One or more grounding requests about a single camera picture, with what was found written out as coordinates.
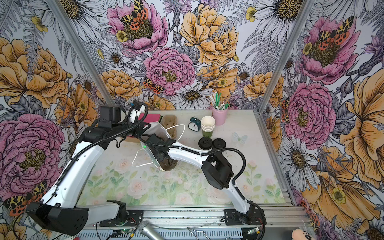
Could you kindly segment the cartoon animal gift bag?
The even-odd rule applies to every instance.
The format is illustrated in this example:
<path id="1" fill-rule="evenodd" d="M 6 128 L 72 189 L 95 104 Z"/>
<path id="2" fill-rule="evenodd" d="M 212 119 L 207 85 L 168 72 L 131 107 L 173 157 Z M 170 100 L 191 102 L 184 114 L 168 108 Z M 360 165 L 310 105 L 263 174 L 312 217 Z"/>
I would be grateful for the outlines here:
<path id="1" fill-rule="evenodd" d="M 159 170 L 169 172 L 177 166 L 179 161 L 172 159 L 168 154 L 169 146 L 176 140 L 171 138 L 159 122 L 141 123 L 133 136 L 141 141 L 143 150 Z"/>

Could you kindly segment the pulp cup carrier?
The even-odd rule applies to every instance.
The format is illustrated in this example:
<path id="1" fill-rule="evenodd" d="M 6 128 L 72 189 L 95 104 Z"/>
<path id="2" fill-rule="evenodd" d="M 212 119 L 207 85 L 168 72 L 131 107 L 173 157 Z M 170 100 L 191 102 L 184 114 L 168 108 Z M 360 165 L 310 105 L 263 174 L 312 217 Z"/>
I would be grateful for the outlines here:
<path id="1" fill-rule="evenodd" d="M 165 172 L 169 172 L 169 171 L 172 171 L 177 166 L 178 162 L 179 162 L 178 160 L 172 160 L 172 159 L 166 158 L 160 162 L 160 166 Z"/>

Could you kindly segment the black coffee cup lid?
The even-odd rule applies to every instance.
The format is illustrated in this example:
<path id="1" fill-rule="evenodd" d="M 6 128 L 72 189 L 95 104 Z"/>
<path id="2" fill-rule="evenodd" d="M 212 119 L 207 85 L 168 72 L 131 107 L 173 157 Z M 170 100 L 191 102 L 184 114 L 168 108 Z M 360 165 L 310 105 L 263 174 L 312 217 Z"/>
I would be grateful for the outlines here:
<path id="1" fill-rule="evenodd" d="M 198 141 L 199 148 L 202 150 L 210 150 L 213 148 L 213 140 L 208 137 L 203 137 Z"/>

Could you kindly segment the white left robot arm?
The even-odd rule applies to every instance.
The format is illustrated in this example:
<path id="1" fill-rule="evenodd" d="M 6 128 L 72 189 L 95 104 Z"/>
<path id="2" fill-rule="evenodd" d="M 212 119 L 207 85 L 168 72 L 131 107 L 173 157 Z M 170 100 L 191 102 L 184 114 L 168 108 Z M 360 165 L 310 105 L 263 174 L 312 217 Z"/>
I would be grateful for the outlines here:
<path id="1" fill-rule="evenodd" d="M 123 224 L 128 220 L 126 204 L 120 201 L 78 206 L 78 199 L 92 169 L 110 142 L 117 145 L 128 136 L 138 138 L 145 130 L 148 115 L 145 103 L 134 102 L 122 117 L 124 108 L 102 106 L 99 119 L 86 128 L 65 169 L 39 202 L 32 202 L 26 214 L 40 227 L 64 235 L 77 235 L 85 226 L 103 221 Z"/>

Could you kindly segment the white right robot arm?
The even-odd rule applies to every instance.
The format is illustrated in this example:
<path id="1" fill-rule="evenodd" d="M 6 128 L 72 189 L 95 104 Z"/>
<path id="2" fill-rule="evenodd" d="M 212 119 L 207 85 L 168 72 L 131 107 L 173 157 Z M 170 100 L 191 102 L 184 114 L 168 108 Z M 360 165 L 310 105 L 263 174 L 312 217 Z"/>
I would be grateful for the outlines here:
<path id="1" fill-rule="evenodd" d="M 234 148 L 212 148 L 197 150 L 173 140 L 164 141 L 155 134 L 144 134 L 140 141 L 147 146 L 155 160 L 182 161 L 202 170 L 207 182 L 215 189 L 223 191 L 232 202 L 238 221 L 252 225 L 257 220 L 264 227 L 267 223 L 264 210 L 256 203 L 248 200 L 236 185 L 236 180 L 244 173 L 247 161 L 244 154 Z M 234 174 L 233 167 L 223 155 L 223 152 L 233 152 L 242 160 L 242 167 Z"/>

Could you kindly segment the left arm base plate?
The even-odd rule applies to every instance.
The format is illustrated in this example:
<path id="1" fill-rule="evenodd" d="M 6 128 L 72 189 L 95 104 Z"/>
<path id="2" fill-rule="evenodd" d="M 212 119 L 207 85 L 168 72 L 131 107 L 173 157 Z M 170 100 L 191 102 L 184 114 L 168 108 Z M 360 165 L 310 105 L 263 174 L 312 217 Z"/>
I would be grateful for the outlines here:
<path id="1" fill-rule="evenodd" d="M 105 220 L 99 223 L 100 227 L 136 227 L 143 220 L 143 210 L 127 210 L 126 219 Z"/>

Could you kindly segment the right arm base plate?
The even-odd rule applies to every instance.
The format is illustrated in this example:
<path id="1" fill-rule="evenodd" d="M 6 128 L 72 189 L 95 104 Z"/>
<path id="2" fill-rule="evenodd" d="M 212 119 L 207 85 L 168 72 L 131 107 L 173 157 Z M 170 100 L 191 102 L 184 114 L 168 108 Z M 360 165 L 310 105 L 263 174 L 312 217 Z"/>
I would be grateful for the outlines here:
<path id="1" fill-rule="evenodd" d="M 255 209 L 253 213 L 242 214 L 235 209 L 225 209 L 224 217 L 221 219 L 226 226 L 261 226 L 266 224 L 264 211 Z"/>

